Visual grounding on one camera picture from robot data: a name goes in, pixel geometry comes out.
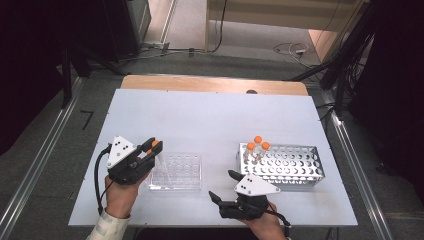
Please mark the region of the aluminium floor rail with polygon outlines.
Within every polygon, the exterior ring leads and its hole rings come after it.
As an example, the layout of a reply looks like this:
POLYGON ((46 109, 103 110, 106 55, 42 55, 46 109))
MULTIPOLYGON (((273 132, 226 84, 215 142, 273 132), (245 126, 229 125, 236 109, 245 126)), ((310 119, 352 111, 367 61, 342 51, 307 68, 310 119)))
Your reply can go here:
POLYGON ((377 235, 377 239, 395 240, 370 182, 362 168, 344 121, 341 120, 335 112, 331 113, 331 120, 365 205, 368 217, 377 235))
POLYGON ((7 204, 5 213, 2 215, 0 220, 0 240, 7 240, 12 233, 21 212, 30 198, 30 195, 41 173, 43 172, 62 131, 72 114, 83 86, 83 79, 81 77, 77 77, 71 88, 73 96, 67 106, 59 111, 27 173, 24 175, 23 180, 7 204))

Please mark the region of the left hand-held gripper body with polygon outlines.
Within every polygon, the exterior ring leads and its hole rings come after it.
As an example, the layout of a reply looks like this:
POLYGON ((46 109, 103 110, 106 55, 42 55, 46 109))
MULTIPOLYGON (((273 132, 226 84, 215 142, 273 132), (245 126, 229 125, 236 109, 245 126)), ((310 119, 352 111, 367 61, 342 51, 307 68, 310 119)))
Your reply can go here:
POLYGON ((136 153, 137 146, 120 135, 114 137, 107 160, 107 171, 117 184, 132 185, 155 166, 155 161, 146 161, 146 153, 136 153))

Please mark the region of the dark grey cabinet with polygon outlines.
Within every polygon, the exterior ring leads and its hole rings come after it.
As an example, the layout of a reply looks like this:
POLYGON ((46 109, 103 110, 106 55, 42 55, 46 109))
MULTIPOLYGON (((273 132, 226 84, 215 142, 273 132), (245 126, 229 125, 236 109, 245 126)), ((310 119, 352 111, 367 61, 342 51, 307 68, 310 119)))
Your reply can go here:
POLYGON ((138 55, 151 13, 148 0, 103 0, 112 36, 112 59, 138 55))

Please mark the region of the clear acrylic tube rack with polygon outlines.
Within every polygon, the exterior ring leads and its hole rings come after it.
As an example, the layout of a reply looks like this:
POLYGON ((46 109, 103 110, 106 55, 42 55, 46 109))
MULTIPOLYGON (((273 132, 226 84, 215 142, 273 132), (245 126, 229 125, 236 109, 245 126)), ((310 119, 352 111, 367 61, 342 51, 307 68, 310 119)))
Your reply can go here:
POLYGON ((197 153, 162 153, 156 158, 149 189, 197 191, 202 185, 202 156, 197 153))

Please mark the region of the metal tube rack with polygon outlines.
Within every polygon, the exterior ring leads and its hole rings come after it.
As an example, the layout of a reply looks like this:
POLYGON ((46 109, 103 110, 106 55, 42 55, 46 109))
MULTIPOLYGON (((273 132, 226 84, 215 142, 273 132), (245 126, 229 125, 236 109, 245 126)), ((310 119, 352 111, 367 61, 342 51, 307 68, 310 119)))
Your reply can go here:
POLYGON ((240 143, 236 156, 237 171, 243 175, 253 174, 290 190, 312 188, 325 178, 316 146, 271 144, 268 150, 247 146, 240 143))

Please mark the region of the person's right hand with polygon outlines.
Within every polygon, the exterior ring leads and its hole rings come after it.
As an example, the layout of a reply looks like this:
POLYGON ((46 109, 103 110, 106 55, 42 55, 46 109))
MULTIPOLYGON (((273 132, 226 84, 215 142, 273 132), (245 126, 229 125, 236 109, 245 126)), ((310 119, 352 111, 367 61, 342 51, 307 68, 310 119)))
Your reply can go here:
POLYGON ((272 214, 264 213, 259 219, 242 220, 259 240, 287 240, 280 225, 280 219, 272 214))

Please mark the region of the person's left hand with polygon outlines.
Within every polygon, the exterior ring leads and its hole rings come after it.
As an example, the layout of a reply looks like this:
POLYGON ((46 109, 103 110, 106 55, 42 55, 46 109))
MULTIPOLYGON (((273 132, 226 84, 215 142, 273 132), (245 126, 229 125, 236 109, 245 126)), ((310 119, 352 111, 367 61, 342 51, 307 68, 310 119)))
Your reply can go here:
POLYGON ((147 173, 132 185, 119 185, 113 183, 109 176, 104 178, 106 191, 106 212, 118 219, 130 217, 132 207, 137 199, 139 186, 150 175, 147 173))

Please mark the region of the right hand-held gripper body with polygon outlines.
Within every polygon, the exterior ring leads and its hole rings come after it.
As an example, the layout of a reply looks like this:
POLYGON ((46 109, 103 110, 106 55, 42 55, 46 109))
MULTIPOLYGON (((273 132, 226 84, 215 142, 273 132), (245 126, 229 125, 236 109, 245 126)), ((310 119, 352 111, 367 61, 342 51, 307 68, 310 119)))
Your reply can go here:
POLYGON ((281 189, 259 176, 246 174, 234 187, 238 197, 228 207, 219 207, 222 218, 238 220, 259 219, 268 208, 267 194, 280 193, 281 189))

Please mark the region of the black metal stand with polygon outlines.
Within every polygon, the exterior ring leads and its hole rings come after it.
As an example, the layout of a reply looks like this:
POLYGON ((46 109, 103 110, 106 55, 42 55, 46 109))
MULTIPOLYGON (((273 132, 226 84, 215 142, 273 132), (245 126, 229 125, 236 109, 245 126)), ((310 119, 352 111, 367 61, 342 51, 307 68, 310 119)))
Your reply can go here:
POLYGON ((68 54, 68 48, 63 46, 61 48, 62 55, 62 77, 63 77, 63 103, 62 108, 66 108, 72 99, 72 86, 71 86, 71 63, 68 54))

